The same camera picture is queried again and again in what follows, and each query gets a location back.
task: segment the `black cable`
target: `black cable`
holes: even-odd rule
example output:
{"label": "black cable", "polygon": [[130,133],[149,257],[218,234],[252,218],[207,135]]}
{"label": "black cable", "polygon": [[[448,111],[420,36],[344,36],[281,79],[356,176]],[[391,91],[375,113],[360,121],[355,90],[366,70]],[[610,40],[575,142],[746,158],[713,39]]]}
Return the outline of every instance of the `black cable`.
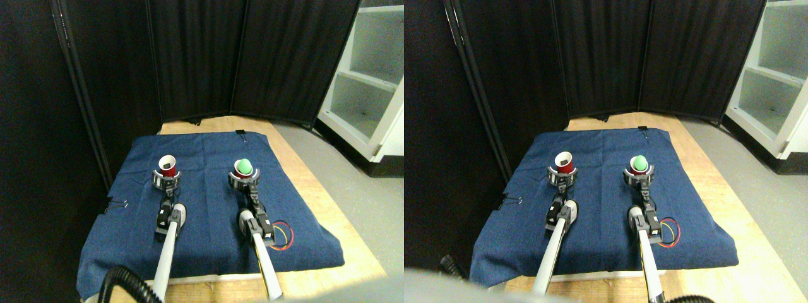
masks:
{"label": "black cable", "polygon": [[677,297],[676,299],[668,301],[668,303],[715,303],[708,297],[702,296],[684,296]]}
{"label": "black cable", "polygon": [[154,290],[141,277],[131,269],[120,265],[107,271],[107,275],[104,276],[98,302],[109,303],[115,285],[126,290],[138,303],[162,303]]}
{"label": "black cable", "polygon": [[650,192],[648,193],[648,199],[651,200],[651,203],[654,205],[654,210],[659,210],[656,207],[656,201],[654,200],[654,197],[651,196]]}

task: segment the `blue cloth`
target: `blue cloth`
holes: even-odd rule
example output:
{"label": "blue cloth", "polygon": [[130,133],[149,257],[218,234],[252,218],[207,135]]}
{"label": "blue cloth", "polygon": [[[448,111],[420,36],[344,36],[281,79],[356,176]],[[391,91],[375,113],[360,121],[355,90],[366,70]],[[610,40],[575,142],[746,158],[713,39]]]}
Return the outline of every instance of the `blue cloth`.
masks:
{"label": "blue cloth", "polygon": [[270,221],[286,221],[294,230],[294,242],[287,250],[268,249],[275,270],[345,264],[339,240],[318,224],[280,167],[267,137],[244,136],[247,142],[235,132],[147,136],[133,142],[109,192],[114,200],[127,200],[128,206],[98,215],[82,249],[77,282],[82,299],[99,291],[115,265],[129,267],[145,280],[154,278],[162,250],[154,229],[164,194],[152,186],[151,171],[166,154],[177,159],[177,170],[182,171],[176,201],[187,209],[175,245],[172,278],[260,272],[251,240],[242,236],[236,222],[239,205],[244,207],[246,200],[227,183],[233,163],[241,158],[261,170],[259,198]]}
{"label": "blue cloth", "polygon": [[[521,196],[523,202],[491,213],[474,245],[471,280],[492,286],[536,275],[552,234],[544,227],[545,214],[558,191],[547,181],[547,166],[562,151],[573,154],[573,165],[579,169],[570,192],[579,210],[563,239],[554,274],[642,270],[636,237],[626,219],[632,196],[639,197],[622,177],[629,160],[639,154],[656,171],[650,194],[659,219],[673,217],[682,229],[676,246],[652,245],[657,268],[737,265],[734,240],[713,221],[684,173],[671,137],[653,128],[646,133],[647,139],[636,128],[538,135],[505,188],[508,196]],[[671,241],[665,226],[663,234],[665,241]]]}

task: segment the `yellow wire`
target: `yellow wire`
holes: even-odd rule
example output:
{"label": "yellow wire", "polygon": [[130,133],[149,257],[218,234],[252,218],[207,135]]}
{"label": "yellow wire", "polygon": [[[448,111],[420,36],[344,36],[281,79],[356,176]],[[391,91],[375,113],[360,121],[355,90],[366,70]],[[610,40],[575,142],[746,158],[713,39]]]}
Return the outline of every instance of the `yellow wire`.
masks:
{"label": "yellow wire", "polygon": [[674,240],[676,240],[676,235],[673,233],[673,228],[671,228],[671,226],[670,226],[670,225],[668,225],[668,224],[667,224],[667,223],[665,223],[665,222],[659,222],[659,223],[662,223],[662,225],[667,226],[667,228],[668,228],[668,229],[671,231],[671,234],[673,235],[673,239],[674,239]]}
{"label": "yellow wire", "polygon": [[[284,232],[284,230],[283,230],[283,229],[281,229],[281,228],[280,228],[280,227],[278,227],[278,226],[273,225],[272,227],[274,227],[275,229],[278,229],[278,230],[280,231],[280,233],[284,235],[284,239],[286,239],[286,245],[289,245],[289,237],[286,237],[286,232]],[[271,247],[273,250],[280,250],[280,248],[277,248],[277,247],[275,247],[274,245],[270,245],[269,247]]]}

